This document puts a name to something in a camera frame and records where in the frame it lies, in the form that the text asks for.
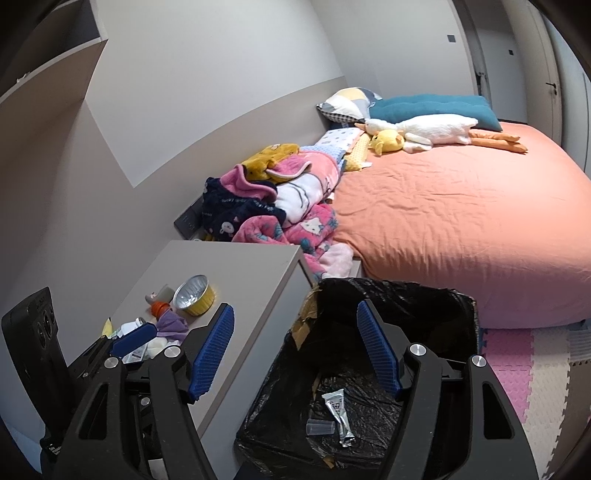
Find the yellow snack wrapper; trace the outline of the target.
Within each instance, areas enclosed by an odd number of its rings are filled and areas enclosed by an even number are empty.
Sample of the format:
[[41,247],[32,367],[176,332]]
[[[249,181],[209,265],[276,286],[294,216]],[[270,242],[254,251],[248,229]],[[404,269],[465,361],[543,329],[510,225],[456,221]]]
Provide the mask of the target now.
[[110,338],[113,335],[113,325],[110,318],[107,318],[103,324],[101,335]]

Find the black bag trash bin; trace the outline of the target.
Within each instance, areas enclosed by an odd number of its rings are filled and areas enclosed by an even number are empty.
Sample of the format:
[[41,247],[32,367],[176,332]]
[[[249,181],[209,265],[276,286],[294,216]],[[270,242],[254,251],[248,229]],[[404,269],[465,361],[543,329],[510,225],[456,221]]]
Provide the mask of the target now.
[[[363,300],[407,338],[438,357],[464,361],[478,351],[476,301],[457,290],[369,278],[322,280],[305,298],[235,445],[270,479],[373,479],[401,402],[376,377],[356,323]],[[308,420],[335,421],[322,396],[342,390],[353,443],[310,436]]]

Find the orange bottle cap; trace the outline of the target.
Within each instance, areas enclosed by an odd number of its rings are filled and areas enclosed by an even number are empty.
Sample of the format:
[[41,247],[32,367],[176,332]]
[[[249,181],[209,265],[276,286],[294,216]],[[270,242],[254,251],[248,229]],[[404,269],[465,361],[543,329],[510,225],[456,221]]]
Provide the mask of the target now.
[[158,320],[169,309],[170,305],[167,302],[154,301],[150,306],[150,313],[156,320]]

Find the purple plastic bag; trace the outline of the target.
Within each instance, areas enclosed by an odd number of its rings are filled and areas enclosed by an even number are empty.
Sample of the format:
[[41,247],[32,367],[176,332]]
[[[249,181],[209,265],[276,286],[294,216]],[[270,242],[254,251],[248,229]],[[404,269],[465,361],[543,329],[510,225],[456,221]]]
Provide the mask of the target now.
[[156,322],[157,336],[182,343],[188,334],[186,320],[172,309],[166,310]]

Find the pink cartoon blanket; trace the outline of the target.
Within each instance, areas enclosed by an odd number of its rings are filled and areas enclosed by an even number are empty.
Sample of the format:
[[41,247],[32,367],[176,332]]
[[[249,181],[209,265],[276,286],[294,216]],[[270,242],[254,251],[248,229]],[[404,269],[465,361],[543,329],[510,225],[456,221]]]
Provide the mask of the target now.
[[341,179],[342,151],[305,146],[267,169],[270,180],[249,181],[242,164],[224,174],[221,184],[240,197],[270,200],[287,213],[249,218],[231,240],[238,243],[295,245],[315,279],[344,278],[353,268],[353,250],[335,241],[339,225],[329,197]]

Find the white foam packing piece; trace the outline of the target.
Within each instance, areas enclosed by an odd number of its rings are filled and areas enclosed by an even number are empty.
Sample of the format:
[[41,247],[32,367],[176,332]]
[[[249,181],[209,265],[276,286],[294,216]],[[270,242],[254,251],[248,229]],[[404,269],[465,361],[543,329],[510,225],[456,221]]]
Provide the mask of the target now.
[[163,337],[154,337],[150,341],[147,342],[144,352],[145,359],[153,359],[155,358],[160,352],[162,352],[167,346],[169,342],[166,338]]

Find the teal long cushion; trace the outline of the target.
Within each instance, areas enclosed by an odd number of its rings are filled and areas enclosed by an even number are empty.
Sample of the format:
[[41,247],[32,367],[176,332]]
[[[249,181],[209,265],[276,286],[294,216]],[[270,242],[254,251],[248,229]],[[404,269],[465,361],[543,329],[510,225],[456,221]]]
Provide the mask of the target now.
[[478,129],[501,132],[499,119],[488,100],[479,95],[420,94],[378,100],[370,117],[396,124],[423,115],[456,114],[478,120]]

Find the wall shelf unit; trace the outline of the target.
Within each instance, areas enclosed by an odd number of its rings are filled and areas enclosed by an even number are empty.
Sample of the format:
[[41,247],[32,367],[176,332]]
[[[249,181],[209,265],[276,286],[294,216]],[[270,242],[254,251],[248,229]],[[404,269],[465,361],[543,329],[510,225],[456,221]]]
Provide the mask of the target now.
[[40,21],[1,76],[1,160],[81,102],[108,40],[94,1],[63,1]]

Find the yellow duck plush toy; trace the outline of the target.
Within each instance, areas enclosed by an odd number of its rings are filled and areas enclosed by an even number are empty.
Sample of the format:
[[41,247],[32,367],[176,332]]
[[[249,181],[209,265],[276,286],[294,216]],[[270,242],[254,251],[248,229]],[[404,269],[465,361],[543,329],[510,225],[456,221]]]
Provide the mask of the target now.
[[405,138],[394,129],[385,129],[377,133],[370,139],[370,150],[376,156],[383,154],[399,152],[404,149]]

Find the white AD milk bottle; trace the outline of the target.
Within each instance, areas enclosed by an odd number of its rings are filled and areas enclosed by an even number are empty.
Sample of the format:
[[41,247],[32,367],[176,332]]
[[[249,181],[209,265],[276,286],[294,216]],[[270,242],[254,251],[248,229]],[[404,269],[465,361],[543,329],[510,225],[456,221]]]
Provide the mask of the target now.
[[136,330],[137,328],[141,327],[145,324],[145,320],[142,317],[137,317],[131,322],[123,323],[114,333],[113,335],[117,338],[121,338],[132,331]]

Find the white goose plush toy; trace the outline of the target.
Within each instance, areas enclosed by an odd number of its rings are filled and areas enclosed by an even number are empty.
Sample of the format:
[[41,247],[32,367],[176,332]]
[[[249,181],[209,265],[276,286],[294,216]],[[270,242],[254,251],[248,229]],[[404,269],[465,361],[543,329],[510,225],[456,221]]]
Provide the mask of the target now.
[[380,119],[367,119],[355,126],[372,139],[385,129],[394,129],[405,138],[404,151],[417,153],[430,151],[441,145],[474,145],[484,148],[526,154],[528,149],[520,137],[503,132],[480,130],[478,120],[456,114],[423,115],[397,124]]

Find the pink white foam mat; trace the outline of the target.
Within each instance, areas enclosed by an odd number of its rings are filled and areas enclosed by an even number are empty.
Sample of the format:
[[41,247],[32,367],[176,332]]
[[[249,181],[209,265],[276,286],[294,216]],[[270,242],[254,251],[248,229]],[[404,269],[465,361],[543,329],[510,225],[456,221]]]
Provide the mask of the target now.
[[481,351],[522,423],[538,476],[552,478],[590,424],[590,322],[483,329]]

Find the orange bed cover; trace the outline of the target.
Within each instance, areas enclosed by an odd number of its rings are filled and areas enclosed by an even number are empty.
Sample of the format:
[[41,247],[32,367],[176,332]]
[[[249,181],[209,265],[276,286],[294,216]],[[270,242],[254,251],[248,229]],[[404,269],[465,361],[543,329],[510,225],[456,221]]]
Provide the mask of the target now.
[[590,315],[590,181],[539,130],[523,154],[477,146],[370,157],[335,190],[335,239],[374,279],[458,290],[493,329]]

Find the foil baking cup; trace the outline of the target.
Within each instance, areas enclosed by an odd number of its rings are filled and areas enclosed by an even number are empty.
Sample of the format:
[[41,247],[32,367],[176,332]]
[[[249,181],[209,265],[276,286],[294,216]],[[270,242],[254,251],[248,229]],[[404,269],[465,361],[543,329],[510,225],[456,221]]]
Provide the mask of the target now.
[[205,275],[195,275],[187,279],[175,291],[171,305],[185,314],[198,317],[214,304],[215,294]]

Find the yellow garment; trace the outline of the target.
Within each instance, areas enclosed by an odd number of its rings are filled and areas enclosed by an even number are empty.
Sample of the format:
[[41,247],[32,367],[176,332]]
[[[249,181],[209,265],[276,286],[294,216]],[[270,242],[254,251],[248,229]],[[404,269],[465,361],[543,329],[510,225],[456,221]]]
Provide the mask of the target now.
[[297,154],[300,146],[294,143],[273,144],[263,148],[256,154],[251,155],[245,161],[242,161],[242,167],[245,170],[245,178],[249,181],[270,180],[267,169],[273,169],[278,163]]

